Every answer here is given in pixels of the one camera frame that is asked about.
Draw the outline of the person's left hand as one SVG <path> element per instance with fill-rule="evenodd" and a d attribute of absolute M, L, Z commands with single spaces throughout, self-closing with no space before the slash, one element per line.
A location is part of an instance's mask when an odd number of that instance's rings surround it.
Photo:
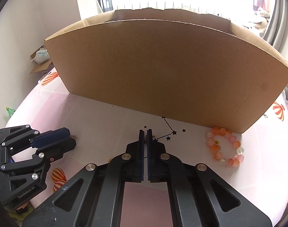
<path fill-rule="evenodd" d="M 16 211 L 27 212 L 28 210 L 28 202 L 24 203 L 22 206 L 16 209 Z"/>

